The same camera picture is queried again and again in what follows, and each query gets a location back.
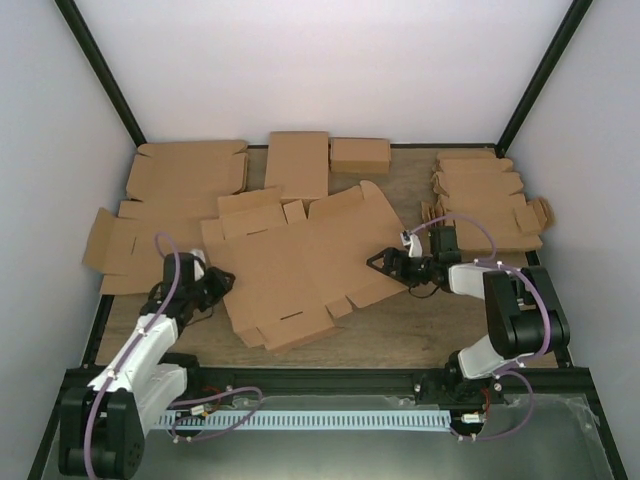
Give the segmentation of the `large cardboard box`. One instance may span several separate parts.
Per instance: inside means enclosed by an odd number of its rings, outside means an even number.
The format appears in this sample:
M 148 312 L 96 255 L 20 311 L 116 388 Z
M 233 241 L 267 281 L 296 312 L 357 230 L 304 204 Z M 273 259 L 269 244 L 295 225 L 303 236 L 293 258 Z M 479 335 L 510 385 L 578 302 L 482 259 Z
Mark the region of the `large cardboard box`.
M 249 347 L 284 352 L 337 332 L 334 321 L 405 291 L 367 266 L 401 245 L 402 222 L 373 182 L 311 202 L 277 188 L 221 197 L 200 223 L 205 252 L 236 280 L 223 302 Z

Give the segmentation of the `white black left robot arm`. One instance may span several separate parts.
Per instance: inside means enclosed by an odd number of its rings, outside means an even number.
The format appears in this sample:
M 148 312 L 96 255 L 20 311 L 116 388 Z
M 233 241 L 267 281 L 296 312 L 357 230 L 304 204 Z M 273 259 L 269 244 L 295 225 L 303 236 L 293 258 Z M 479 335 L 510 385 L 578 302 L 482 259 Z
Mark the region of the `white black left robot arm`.
M 169 363 L 167 351 L 196 312 L 228 294 L 233 274 L 204 263 L 200 250 L 165 257 L 134 330 L 113 360 L 87 385 L 72 387 L 60 404 L 58 469 L 66 476 L 130 479 L 139 468 L 151 427 L 178 399 L 196 402 L 203 377 Z

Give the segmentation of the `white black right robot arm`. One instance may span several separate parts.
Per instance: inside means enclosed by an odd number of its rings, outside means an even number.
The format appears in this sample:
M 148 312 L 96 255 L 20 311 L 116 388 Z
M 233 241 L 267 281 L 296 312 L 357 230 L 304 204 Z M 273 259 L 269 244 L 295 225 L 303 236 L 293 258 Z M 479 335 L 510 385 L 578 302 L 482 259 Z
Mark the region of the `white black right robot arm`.
M 435 292 L 484 302 L 487 334 L 451 354 L 440 374 L 441 389 L 455 403 L 471 400 L 490 378 L 569 344 L 568 320 L 541 266 L 465 263 L 451 247 L 426 256 L 389 247 L 367 259 L 366 265 L 408 289 L 432 284 Z

